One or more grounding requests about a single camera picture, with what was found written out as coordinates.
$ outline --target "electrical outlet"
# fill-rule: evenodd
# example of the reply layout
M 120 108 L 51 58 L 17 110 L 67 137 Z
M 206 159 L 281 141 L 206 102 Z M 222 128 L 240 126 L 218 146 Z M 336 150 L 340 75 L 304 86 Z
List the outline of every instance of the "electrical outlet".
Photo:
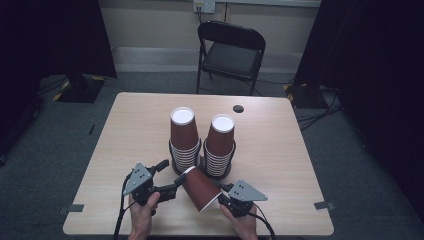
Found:
M 197 13 L 198 9 L 202 13 L 215 13 L 215 1 L 194 0 L 193 12 Z
M 205 1 L 194 0 L 193 1 L 193 12 L 198 12 L 198 9 L 201 9 L 201 12 L 204 12 Z

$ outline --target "black equipment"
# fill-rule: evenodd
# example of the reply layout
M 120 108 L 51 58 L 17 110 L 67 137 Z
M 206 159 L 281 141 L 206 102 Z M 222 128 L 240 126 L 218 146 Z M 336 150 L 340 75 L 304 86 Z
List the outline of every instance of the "black equipment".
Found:
M 271 239 L 276 239 L 274 230 L 266 220 L 265 216 L 262 218 L 250 212 L 250 209 L 252 209 L 253 205 L 259 208 L 259 206 L 256 205 L 253 201 L 266 201 L 268 200 L 266 195 L 241 179 L 238 180 L 236 184 L 222 184 L 216 180 L 213 180 L 213 182 L 216 186 L 228 193 L 228 197 L 223 193 L 220 194 L 218 196 L 218 202 L 227 207 L 231 214 L 233 214 L 233 217 L 239 218 L 249 215 L 261 220 L 271 233 Z
M 144 206 L 147 200 L 154 192 L 159 192 L 160 197 L 157 203 L 166 202 L 171 199 L 175 199 L 177 189 L 181 186 L 186 179 L 186 174 L 181 174 L 175 179 L 173 184 L 156 187 L 153 184 L 153 177 L 156 172 L 160 172 L 169 166 L 169 160 L 165 159 L 156 166 L 146 168 L 142 163 L 137 163 L 132 172 L 125 178 L 122 186 L 121 195 L 121 209 L 119 211 L 119 217 L 116 222 L 115 233 L 113 239 L 118 239 L 119 229 L 121 228 L 122 218 L 124 217 L 125 211 L 128 210 L 133 204 L 137 203 L 140 206 Z M 124 196 L 132 194 L 135 202 L 131 203 L 127 208 L 124 206 Z M 156 210 L 152 210 L 152 216 L 156 214 Z

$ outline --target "cable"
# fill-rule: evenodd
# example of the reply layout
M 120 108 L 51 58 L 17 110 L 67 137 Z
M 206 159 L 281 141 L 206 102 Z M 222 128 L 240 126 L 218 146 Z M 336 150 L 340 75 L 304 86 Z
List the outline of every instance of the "cable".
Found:
M 323 117 L 328 116 L 328 115 L 333 114 L 333 113 L 336 113 L 336 112 L 338 112 L 339 110 L 342 109 L 340 104 L 337 107 L 333 107 L 334 106 L 334 103 L 336 101 L 336 98 L 338 96 L 338 92 L 335 91 L 335 90 L 331 90 L 331 91 L 334 92 L 335 95 L 333 97 L 333 100 L 332 100 L 330 106 L 328 107 L 328 109 L 324 113 L 315 114 L 315 115 L 311 115 L 311 116 L 300 116 L 300 117 L 296 117 L 298 119 L 297 120 L 298 123 L 309 121 L 309 122 L 305 123 L 300 128 L 300 131 L 304 131 L 305 129 L 309 128 L 310 126 L 312 126 L 314 123 L 316 123 L 317 121 L 319 121 Z
M 270 84 L 276 84 L 276 85 L 280 85 L 280 84 L 290 84 L 293 79 L 291 79 L 288 82 L 271 82 L 271 81 L 265 81 L 265 80 L 256 80 L 257 82 L 263 82 L 263 83 L 270 83 Z
M 247 83 L 247 82 L 244 82 L 244 81 L 242 81 L 242 83 L 244 83 L 244 84 L 246 84 L 247 86 L 250 86 L 250 87 L 252 87 L 252 85 L 250 85 L 249 83 Z M 259 91 L 258 91 L 258 89 L 256 89 L 256 87 L 254 87 L 253 88 L 253 90 L 259 95 L 259 96 L 263 96 Z
M 124 209 L 124 195 L 122 195 L 122 192 L 124 192 L 125 186 L 127 185 L 128 179 L 130 179 L 131 174 L 132 174 L 132 171 L 131 171 L 130 174 L 128 174 L 125 177 L 124 184 L 122 185 L 122 191 L 121 191 L 121 207 L 119 209 L 119 216 L 118 216 L 118 219 L 116 221 L 115 232 L 113 234 L 113 239 L 114 240 L 117 240 L 118 239 L 119 230 L 121 229 L 121 223 L 122 223 L 122 219 L 124 218 L 125 212 L 128 210 L 128 208 L 130 208 L 135 203 L 135 201 L 134 201 L 133 203 L 131 203 L 130 206 L 128 206 L 127 208 Z
M 199 23 L 202 24 L 202 7 L 196 7 L 197 10 L 197 16 L 199 17 Z
M 50 91 L 52 91 L 52 90 L 54 90 L 55 88 L 57 88 L 57 87 L 59 87 L 60 85 L 62 85 L 62 83 L 65 81 L 65 79 L 67 79 L 68 77 L 65 75 L 62 79 L 59 79 L 59 80 L 56 80 L 56 81 L 54 81 L 54 82 L 52 82 L 52 83 L 49 83 L 49 84 L 47 84 L 46 86 L 44 86 L 44 87 L 42 87 L 42 88 L 40 88 L 39 90 L 38 90 L 38 96 L 41 96 L 41 95 L 44 95 L 44 94 L 46 94 L 46 93 L 48 93 L 48 92 L 50 92 Z M 47 89 L 47 90 L 44 90 L 44 89 L 46 89 L 46 88 L 48 88 L 48 87 L 50 87 L 51 85 L 54 85 L 54 84 L 56 84 L 56 86 L 54 86 L 54 87 L 52 87 L 52 88 L 50 88 L 50 89 Z
M 271 224 L 269 224 L 268 221 L 266 221 L 264 218 L 262 218 L 262 217 L 260 217 L 260 216 L 258 216 L 256 214 L 253 214 L 253 213 L 250 213 L 250 212 L 247 215 L 252 216 L 252 217 L 255 217 L 255 218 L 261 220 L 265 224 L 266 228 L 268 228 L 269 233 L 271 234 L 271 239 L 272 240 L 277 240 L 277 237 L 275 236 L 275 233 L 274 233 L 274 229 L 272 229 Z
M 215 94 L 218 94 L 218 95 L 223 95 L 223 93 L 220 93 L 220 92 L 217 92 L 217 91 L 214 91 L 214 90 L 210 90 L 210 89 L 207 89 L 207 88 L 202 88 L 202 87 L 199 87 L 199 89 L 202 89 L 203 91 L 208 91 L 208 92 L 211 92 L 211 93 L 215 93 Z M 253 89 L 259 96 L 263 96 L 256 88 L 254 88 Z
M 227 9 L 228 9 L 228 3 L 225 3 L 224 22 L 227 22 Z
M 265 221 L 268 222 L 268 219 L 266 219 L 264 212 L 262 212 L 262 209 L 256 203 L 253 203 L 253 205 L 255 205 L 259 209 L 259 211 L 261 212 L 262 216 L 265 218 Z

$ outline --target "small black object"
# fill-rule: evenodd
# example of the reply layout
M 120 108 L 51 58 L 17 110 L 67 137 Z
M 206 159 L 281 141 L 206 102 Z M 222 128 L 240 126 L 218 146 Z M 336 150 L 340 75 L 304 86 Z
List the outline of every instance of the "small black object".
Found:
M 89 133 L 88 135 L 93 134 L 93 131 L 94 131 L 94 127 L 95 127 L 95 126 L 96 126 L 95 124 L 93 124 L 93 126 L 91 126 L 90 133 Z
M 236 113 L 242 113 L 242 112 L 244 112 L 244 107 L 241 106 L 241 105 L 234 105 L 233 110 Z
M 333 203 L 331 203 L 331 202 L 328 203 L 328 202 L 325 202 L 325 201 L 314 203 L 314 205 L 315 205 L 316 210 L 326 208 L 326 209 L 328 209 L 328 211 L 331 211 L 331 210 L 336 208 Z
M 218 202 L 226 206 L 235 218 L 246 216 L 253 207 L 253 201 L 242 202 L 234 198 L 229 198 L 222 193 L 218 197 Z
M 82 212 L 84 209 L 83 204 L 71 204 L 68 207 L 68 212 Z
M 169 166 L 169 160 L 164 160 L 156 166 L 147 168 L 150 174 L 152 174 L 152 177 L 149 180 L 147 180 L 144 184 L 136 188 L 134 191 L 132 191 L 132 196 L 134 200 L 138 204 L 140 204 L 140 206 L 146 205 L 147 200 L 154 192 L 160 193 L 160 198 L 158 200 L 158 203 L 175 199 L 175 195 L 177 194 L 177 188 L 185 182 L 186 174 L 182 174 L 181 176 L 179 176 L 174 181 L 173 184 L 162 186 L 162 187 L 153 186 L 153 177 L 155 173 L 162 171 L 167 166 Z
M 67 77 L 69 81 L 56 95 L 58 102 L 94 103 L 105 82 L 82 74 L 67 74 Z

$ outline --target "paper cup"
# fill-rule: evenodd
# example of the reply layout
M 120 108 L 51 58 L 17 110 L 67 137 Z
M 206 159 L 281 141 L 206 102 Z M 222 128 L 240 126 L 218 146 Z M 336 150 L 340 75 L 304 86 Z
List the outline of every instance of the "paper cup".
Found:
M 218 114 L 212 118 L 209 127 L 206 147 L 215 156 L 226 156 L 233 150 L 234 119 L 226 114 Z
M 191 166 L 198 166 L 200 164 L 200 148 L 201 148 L 201 140 L 199 139 L 199 144 L 197 145 L 197 149 L 190 153 L 181 154 L 175 152 L 175 148 L 171 144 L 171 140 L 169 140 L 169 152 L 172 157 L 172 169 L 178 175 L 181 175 L 185 170 L 187 170 Z
M 222 180 L 226 178 L 231 172 L 231 161 L 236 151 L 236 142 L 233 141 L 233 147 L 231 152 L 223 157 L 215 156 L 211 154 L 207 147 L 208 139 L 205 139 L 203 144 L 204 151 L 204 162 L 205 162 L 205 174 L 209 178 L 215 180 Z
M 199 142 L 196 119 L 193 110 L 178 107 L 171 113 L 171 143 L 179 150 L 194 148 Z
M 184 173 L 187 176 L 183 187 L 197 210 L 202 212 L 221 194 L 221 190 L 194 166 Z

